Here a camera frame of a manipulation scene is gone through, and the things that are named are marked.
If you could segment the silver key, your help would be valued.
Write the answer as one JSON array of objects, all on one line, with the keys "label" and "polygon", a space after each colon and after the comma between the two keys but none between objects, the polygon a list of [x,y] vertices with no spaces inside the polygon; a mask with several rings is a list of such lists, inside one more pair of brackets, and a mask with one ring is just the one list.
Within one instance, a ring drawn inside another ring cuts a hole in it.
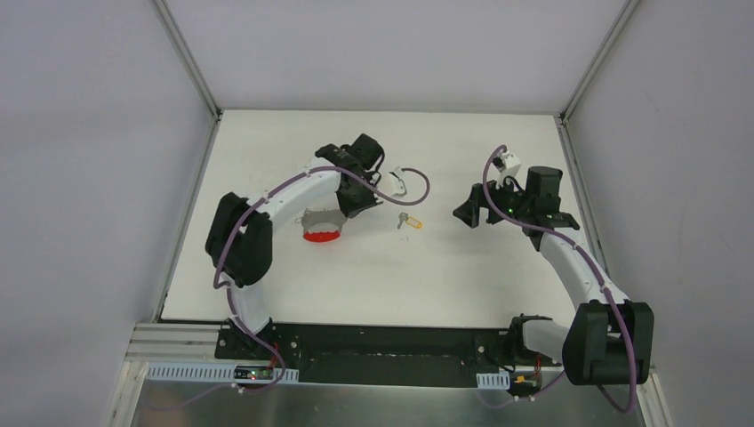
[{"label": "silver key", "polygon": [[408,213],[401,212],[398,214],[398,225],[397,225],[398,230],[401,229],[401,227],[407,221],[407,219],[408,219]]}]

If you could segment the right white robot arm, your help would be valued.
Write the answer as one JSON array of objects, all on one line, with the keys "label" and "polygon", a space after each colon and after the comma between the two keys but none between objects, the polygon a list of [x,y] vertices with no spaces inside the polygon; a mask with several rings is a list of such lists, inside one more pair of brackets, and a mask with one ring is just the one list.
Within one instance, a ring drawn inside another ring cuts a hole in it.
[{"label": "right white robot arm", "polygon": [[582,238],[575,217],[561,209],[563,173],[532,166],[524,187],[512,177],[478,182],[453,216],[471,228],[482,221],[506,221],[521,228],[534,250],[557,273],[575,308],[567,329],[538,340],[539,318],[527,320],[522,331],[508,336],[506,356],[524,365],[548,349],[555,351],[574,385],[643,384],[650,373],[654,313],[645,302],[633,302],[609,279]]}]

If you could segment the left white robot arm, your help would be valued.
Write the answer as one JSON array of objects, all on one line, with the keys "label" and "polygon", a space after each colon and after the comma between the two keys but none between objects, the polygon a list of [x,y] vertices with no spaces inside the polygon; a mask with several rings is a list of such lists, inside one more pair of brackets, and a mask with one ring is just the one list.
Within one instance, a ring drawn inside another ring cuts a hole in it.
[{"label": "left white robot arm", "polygon": [[228,292],[229,320],[240,333],[237,347],[246,357],[264,358],[272,343],[260,282],[272,265],[275,232],[299,216],[309,242],[338,238],[347,220],[377,206],[373,188],[384,157],[379,142],[362,133],[350,144],[319,148],[304,172],[267,196],[229,192],[220,199],[205,251],[215,268],[214,287]]}]

